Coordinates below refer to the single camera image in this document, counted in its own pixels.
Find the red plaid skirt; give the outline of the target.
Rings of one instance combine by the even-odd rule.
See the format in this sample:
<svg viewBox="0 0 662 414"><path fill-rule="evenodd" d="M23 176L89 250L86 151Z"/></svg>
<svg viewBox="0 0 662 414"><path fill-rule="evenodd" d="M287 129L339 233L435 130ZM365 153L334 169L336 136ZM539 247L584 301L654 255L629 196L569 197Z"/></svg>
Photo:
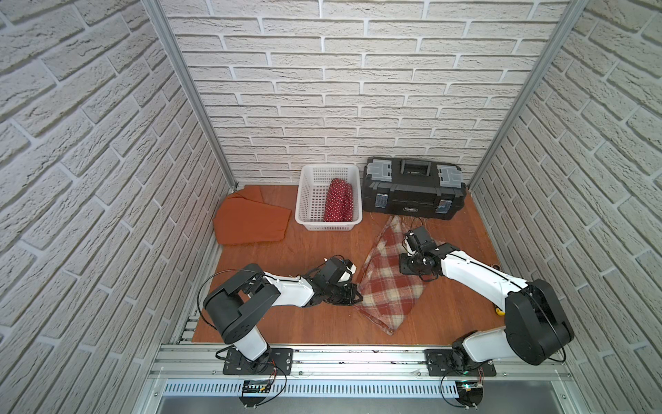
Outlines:
<svg viewBox="0 0 662 414"><path fill-rule="evenodd" d="M405 275L400 272L399 255L405 229L400 217L390 217L360 269L358 292L363 300L357 311L381 331L392 336L400 328L434 276Z"/></svg>

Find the red polka dot skirt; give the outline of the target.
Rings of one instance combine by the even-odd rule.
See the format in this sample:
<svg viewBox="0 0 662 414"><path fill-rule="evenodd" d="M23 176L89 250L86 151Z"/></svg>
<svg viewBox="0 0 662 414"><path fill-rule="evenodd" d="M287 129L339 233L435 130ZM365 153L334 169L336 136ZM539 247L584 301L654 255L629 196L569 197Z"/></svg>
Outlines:
<svg viewBox="0 0 662 414"><path fill-rule="evenodd" d="M333 179L329 184L324 222L353 221L353 186L344 179Z"/></svg>

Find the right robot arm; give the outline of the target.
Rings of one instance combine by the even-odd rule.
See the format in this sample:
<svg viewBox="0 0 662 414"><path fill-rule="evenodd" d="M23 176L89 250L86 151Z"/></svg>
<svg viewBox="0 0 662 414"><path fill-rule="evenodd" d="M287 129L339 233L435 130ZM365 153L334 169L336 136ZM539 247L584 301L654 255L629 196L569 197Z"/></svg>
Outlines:
<svg viewBox="0 0 662 414"><path fill-rule="evenodd" d="M400 272L420 279L447 279L472 289L504 313L504 326L476 331L452 345L450 367L460 373L489 361L518 357L538 366L562 353L574 330L552 286L542 279L527 281L490 267L450 243L438 244L424 227L407 232L399 255Z"/></svg>

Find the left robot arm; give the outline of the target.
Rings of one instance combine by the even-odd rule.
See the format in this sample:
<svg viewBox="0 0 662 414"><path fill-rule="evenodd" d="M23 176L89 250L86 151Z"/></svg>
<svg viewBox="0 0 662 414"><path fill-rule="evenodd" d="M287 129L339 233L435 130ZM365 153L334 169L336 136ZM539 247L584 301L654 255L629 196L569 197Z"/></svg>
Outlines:
<svg viewBox="0 0 662 414"><path fill-rule="evenodd" d="M280 306L358 305L363 296L353 282L355 271L353 262L341 255L294 277L271 274L252 263L238 269L205 298L198 298L201 319L226 344L222 350L226 355L217 354L225 362L224 374L288 375L292 350L272 348L258 323L269 310Z"/></svg>

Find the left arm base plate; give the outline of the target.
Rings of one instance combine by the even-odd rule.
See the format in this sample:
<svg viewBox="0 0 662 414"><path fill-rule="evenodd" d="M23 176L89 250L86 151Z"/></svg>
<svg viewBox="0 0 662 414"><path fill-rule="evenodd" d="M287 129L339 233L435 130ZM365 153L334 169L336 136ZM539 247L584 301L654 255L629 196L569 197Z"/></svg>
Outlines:
<svg viewBox="0 0 662 414"><path fill-rule="evenodd" d="M231 348L223 357L224 375L290 375L293 361L293 348L269 348L256 361L248 360L239 350Z"/></svg>

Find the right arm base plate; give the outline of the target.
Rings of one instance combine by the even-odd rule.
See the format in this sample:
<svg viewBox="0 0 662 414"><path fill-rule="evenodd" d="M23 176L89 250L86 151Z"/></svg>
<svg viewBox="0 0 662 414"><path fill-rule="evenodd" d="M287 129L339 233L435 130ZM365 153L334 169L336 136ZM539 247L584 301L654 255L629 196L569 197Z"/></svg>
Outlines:
<svg viewBox="0 0 662 414"><path fill-rule="evenodd" d="M497 371L492 361L473 362L460 350L454 348L429 348L424 350L423 353L430 376L497 376Z"/></svg>

